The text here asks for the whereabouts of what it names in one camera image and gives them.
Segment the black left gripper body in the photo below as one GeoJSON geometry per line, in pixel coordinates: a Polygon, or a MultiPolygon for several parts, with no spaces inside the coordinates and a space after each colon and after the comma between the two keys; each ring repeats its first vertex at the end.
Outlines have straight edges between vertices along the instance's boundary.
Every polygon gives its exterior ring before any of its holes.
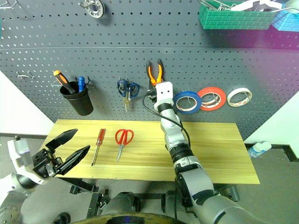
{"type": "Polygon", "coordinates": [[[34,171],[42,178],[54,177],[57,174],[57,169],[63,164],[60,157],[46,149],[40,150],[33,157],[34,171]]]}

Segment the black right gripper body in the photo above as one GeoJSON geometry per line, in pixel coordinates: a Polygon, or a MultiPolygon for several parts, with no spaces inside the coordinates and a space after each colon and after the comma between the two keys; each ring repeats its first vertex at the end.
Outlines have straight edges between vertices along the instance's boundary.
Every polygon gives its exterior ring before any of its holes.
{"type": "Polygon", "coordinates": [[[152,102],[157,102],[157,90],[156,88],[152,88],[147,90],[146,96],[150,98],[152,102]]]}

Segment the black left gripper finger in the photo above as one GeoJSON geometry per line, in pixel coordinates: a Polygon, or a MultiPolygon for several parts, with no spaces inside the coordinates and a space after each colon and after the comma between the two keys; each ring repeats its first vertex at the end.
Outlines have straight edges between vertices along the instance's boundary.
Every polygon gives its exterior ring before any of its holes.
{"type": "Polygon", "coordinates": [[[70,139],[73,138],[73,136],[76,134],[78,129],[71,129],[67,130],[65,132],[62,132],[60,135],[58,135],[56,138],[48,142],[45,146],[51,151],[55,152],[55,150],[60,146],[64,145],[66,142],[68,142],[70,139]]]}
{"type": "Polygon", "coordinates": [[[65,162],[57,168],[57,174],[65,175],[66,173],[68,173],[72,168],[74,168],[78,163],[80,163],[82,159],[84,159],[89,149],[90,145],[83,147],[71,154],[65,160],[65,162]]]}

